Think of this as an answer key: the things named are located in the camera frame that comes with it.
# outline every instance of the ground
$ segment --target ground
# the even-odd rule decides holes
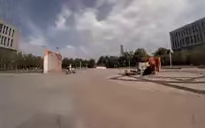
[[[0,74],[0,128],[205,128],[205,69]]]

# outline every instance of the concrete pavement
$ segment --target concrete pavement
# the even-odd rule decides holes
[[[0,128],[205,128],[205,95],[117,74],[0,74]]]

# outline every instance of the light pole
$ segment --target light pole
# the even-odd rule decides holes
[[[170,58],[170,67],[172,68],[172,54],[171,54],[171,49],[169,50],[169,58]]]

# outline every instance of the orange object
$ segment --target orange object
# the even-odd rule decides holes
[[[161,59],[160,57],[150,57],[149,58],[149,65],[152,68],[153,72],[159,72],[161,68]]]

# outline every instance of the office building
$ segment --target office building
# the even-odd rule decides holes
[[[205,18],[170,32],[173,51],[205,44]]]
[[[17,51],[20,32],[0,18],[0,48]]]

